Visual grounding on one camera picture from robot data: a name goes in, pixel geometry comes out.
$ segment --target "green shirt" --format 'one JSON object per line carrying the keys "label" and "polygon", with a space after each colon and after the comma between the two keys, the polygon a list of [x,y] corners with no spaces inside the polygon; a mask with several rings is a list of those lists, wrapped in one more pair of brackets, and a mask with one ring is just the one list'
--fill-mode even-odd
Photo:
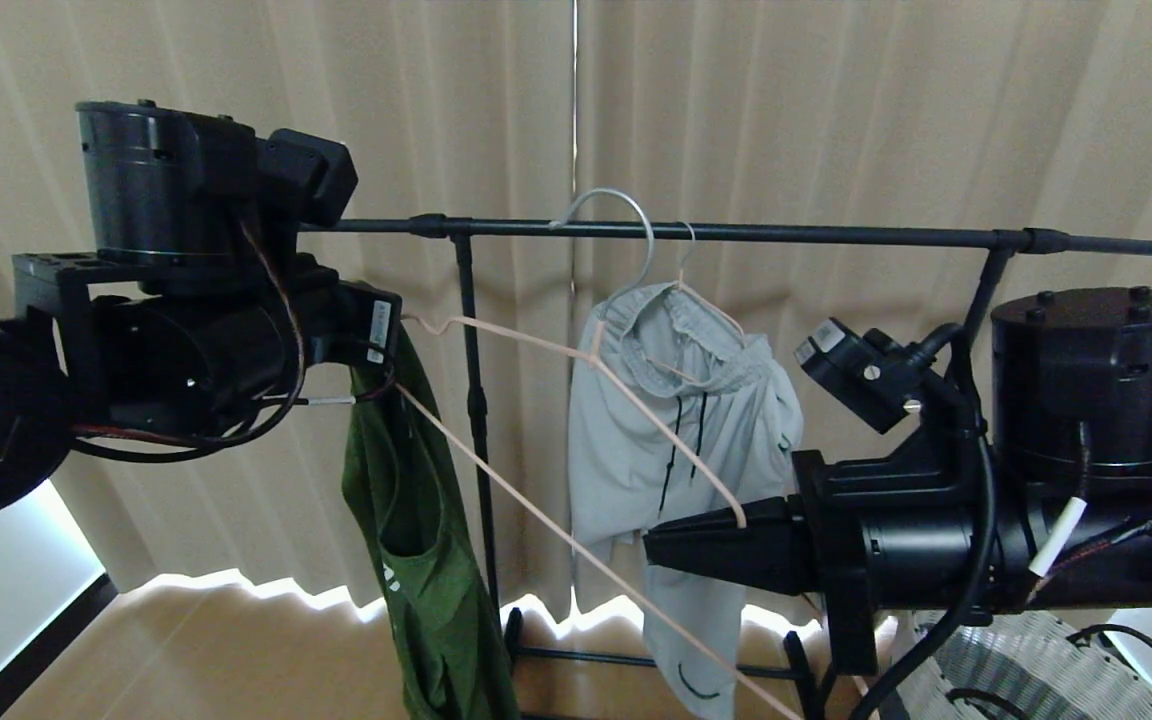
{"label": "green shirt", "polygon": [[[407,333],[397,381],[438,414]],[[353,371],[353,392],[380,382]],[[518,717],[509,661],[473,559],[447,438],[396,391],[353,408],[340,482],[388,605],[408,714],[419,720]]]}

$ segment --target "wooden floor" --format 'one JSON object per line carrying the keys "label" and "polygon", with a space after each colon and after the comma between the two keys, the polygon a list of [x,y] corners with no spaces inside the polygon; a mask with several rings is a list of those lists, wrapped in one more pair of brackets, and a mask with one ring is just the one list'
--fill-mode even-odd
{"label": "wooden floor", "polygon": [[[525,642],[643,653],[630,621],[612,619],[562,639],[532,614]],[[823,638],[808,639],[817,655]],[[741,661],[785,666],[780,638],[745,624]],[[522,708],[623,720],[687,717],[652,667],[521,659]],[[797,707],[793,683],[760,680]],[[855,703],[838,683],[829,717]],[[362,621],[348,602],[314,609],[305,598],[257,597],[242,585],[149,588],[119,597],[15,703],[6,720],[387,719],[406,717],[385,615]],[[774,712],[740,689],[736,717]]]}

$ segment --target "black drawstring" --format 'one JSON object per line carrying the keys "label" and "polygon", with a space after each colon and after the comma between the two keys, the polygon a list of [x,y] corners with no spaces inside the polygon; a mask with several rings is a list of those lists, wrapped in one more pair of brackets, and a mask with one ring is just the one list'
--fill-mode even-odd
{"label": "black drawstring", "polygon": [[[696,429],[696,457],[700,456],[700,442],[705,439],[705,406],[708,404],[708,393],[700,393],[700,419],[698,420],[699,427]],[[696,478],[696,465],[691,465],[691,478]]]}
{"label": "black drawstring", "polygon": [[[679,429],[682,427],[682,397],[675,396],[675,400],[679,402],[679,415],[675,419],[673,419],[673,434],[677,434]],[[677,456],[679,447],[673,446],[672,450],[669,450],[669,464],[664,467],[664,487],[660,488],[660,506],[657,507],[658,518],[664,511],[664,493],[666,493],[667,488],[669,488],[669,475],[673,473],[673,461],[675,461]]]}

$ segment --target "black baseboard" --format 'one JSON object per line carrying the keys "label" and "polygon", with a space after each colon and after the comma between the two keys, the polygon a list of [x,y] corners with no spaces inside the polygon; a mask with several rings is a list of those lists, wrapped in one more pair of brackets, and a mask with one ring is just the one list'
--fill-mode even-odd
{"label": "black baseboard", "polygon": [[109,575],[96,578],[0,670],[0,717],[115,597],[118,591]]}

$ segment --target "curtain fold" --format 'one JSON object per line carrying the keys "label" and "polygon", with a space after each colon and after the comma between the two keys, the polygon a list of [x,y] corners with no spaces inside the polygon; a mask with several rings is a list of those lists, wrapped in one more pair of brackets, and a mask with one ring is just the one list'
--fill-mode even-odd
{"label": "curtain fold", "polygon": [[[0,316],[12,311],[10,253],[91,249],[73,114],[89,97],[152,97],[259,132],[342,141],[359,174],[349,217],[556,217],[575,179],[579,191],[626,190],[658,222],[1152,238],[1152,0],[576,10],[574,40],[562,1],[0,3]],[[582,214],[630,219],[611,200]],[[306,234],[302,249],[402,293],[415,313],[460,313],[447,241]],[[480,316],[571,343],[645,249],[477,238],[473,250]],[[675,276],[684,251],[662,242],[650,279]],[[796,369],[794,347],[827,314],[902,341],[958,319],[982,262],[968,250],[700,243],[687,279],[768,334],[803,400],[805,446],[838,460],[881,454],[901,433],[873,435]],[[1105,283],[1152,285],[1152,260],[1020,258],[996,300]],[[412,336],[445,419],[468,438],[461,333]],[[480,343],[490,460],[566,523],[567,359]],[[975,359],[988,404],[986,338]],[[306,395],[346,387],[343,370],[317,367]],[[236,566],[308,592],[347,584],[361,605],[376,589],[339,495],[347,422],[340,407],[297,410],[250,447],[183,465],[73,456],[55,484],[120,588]],[[458,473],[477,541],[472,467],[458,458]],[[503,599],[536,592],[566,616],[570,552],[495,498]],[[632,577],[623,550],[617,568]],[[612,593],[596,578],[585,591],[586,609]]]}
{"label": "curtain fold", "polygon": [[[12,311],[10,253],[92,247],[73,111],[83,99],[151,97],[262,135],[290,127],[342,141],[359,176],[347,217],[558,214],[571,192],[571,22],[569,3],[0,3],[0,316]],[[447,241],[323,234],[301,244],[343,278],[401,293],[407,310],[460,313]],[[475,241],[479,313],[566,341],[568,245]],[[460,333],[414,336],[445,418],[468,437]],[[482,344],[493,462],[562,516],[566,361]],[[305,393],[347,388],[343,369],[316,367]],[[340,500],[347,424],[342,407],[297,410],[238,450],[167,467],[74,455],[54,479],[119,588],[238,568],[311,593],[347,584],[362,605],[378,593]],[[472,467],[458,471],[477,538]],[[497,514],[503,591],[515,596],[552,547],[529,538],[507,498]],[[556,612],[567,584],[545,593]]]}

